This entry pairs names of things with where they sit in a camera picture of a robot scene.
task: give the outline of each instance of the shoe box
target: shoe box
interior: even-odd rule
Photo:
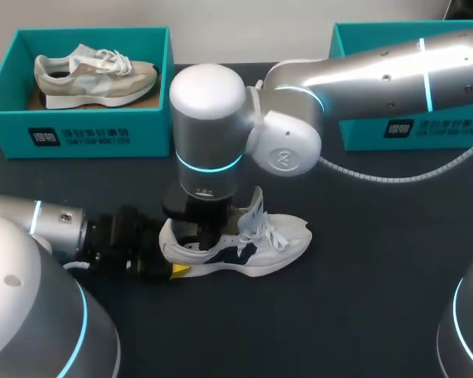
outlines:
[[[159,76],[152,93],[119,108],[46,109],[35,82],[35,58],[66,57],[80,43],[154,64]],[[166,27],[18,30],[0,65],[0,147],[7,158],[167,156],[174,70]]]
[[[395,43],[473,29],[473,20],[335,24],[330,57],[344,57]],[[473,146],[473,105],[399,119],[339,122],[347,151],[419,150]]]

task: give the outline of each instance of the white wall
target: white wall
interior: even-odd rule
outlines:
[[[16,28],[114,25],[169,25],[177,63],[321,57],[335,22],[441,18],[448,2],[0,0],[0,61]]]

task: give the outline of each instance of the shoe sole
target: shoe sole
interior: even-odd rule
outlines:
[[[299,258],[305,252],[305,250],[307,250],[307,248],[302,250],[300,253],[295,254],[288,260],[284,260],[284,261],[278,262],[277,264],[273,264],[269,266],[235,265],[235,264],[228,264],[226,262],[216,262],[214,264],[190,265],[189,271],[180,278],[206,276],[207,274],[211,274],[219,270],[233,270],[235,272],[242,273],[245,276],[249,276],[249,277],[266,276],[268,274],[271,274],[273,272],[276,272],[280,269],[285,268],[287,265],[291,264],[297,258]]]
[[[144,96],[148,91],[152,89],[154,84],[144,88],[142,91],[129,94],[124,97],[98,97],[98,96],[46,96],[46,108],[47,109],[70,109],[76,108],[82,105],[98,104],[106,106],[107,108],[115,108],[117,106],[123,106],[133,102],[140,97]]]

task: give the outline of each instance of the shoelace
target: shoelace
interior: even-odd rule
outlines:
[[[275,250],[284,250],[289,244],[287,239],[282,236],[280,232],[278,232],[275,227],[270,223],[270,218],[268,217],[268,213],[263,214],[263,222],[258,226],[253,234],[247,235],[242,234],[242,236],[246,239],[240,239],[240,241],[244,244],[252,243],[256,239],[260,239],[265,237],[268,239],[268,243],[275,249]]]
[[[102,58],[103,63],[107,61],[115,63],[113,69],[100,69],[96,71],[97,73],[115,73],[118,76],[124,76],[132,71],[132,63],[129,61],[128,57],[119,54],[117,50],[114,50],[114,52],[105,49],[98,50],[95,56]]]

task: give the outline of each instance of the cable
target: cable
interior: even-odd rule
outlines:
[[[65,269],[89,269],[89,262],[83,262],[83,261],[74,261],[74,262],[67,262],[66,264],[63,265],[63,268]]]
[[[356,179],[366,180],[366,181],[373,181],[375,183],[416,183],[417,181],[423,181],[427,179],[431,179],[435,176],[439,176],[442,173],[449,171],[450,169],[458,166],[460,163],[466,161],[468,158],[473,156],[473,147],[464,152],[464,154],[458,156],[456,159],[452,160],[451,162],[443,165],[442,167],[435,169],[434,171],[423,173],[422,175],[418,176],[410,176],[410,177],[379,177],[379,176],[372,176],[372,175],[365,175],[364,173],[359,173],[352,171],[350,169],[346,169],[344,167],[340,167],[330,161],[327,161],[324,157],[319,158],[319,163],[334,169],[335,171],[344,173],[348,176],[353,176]]]

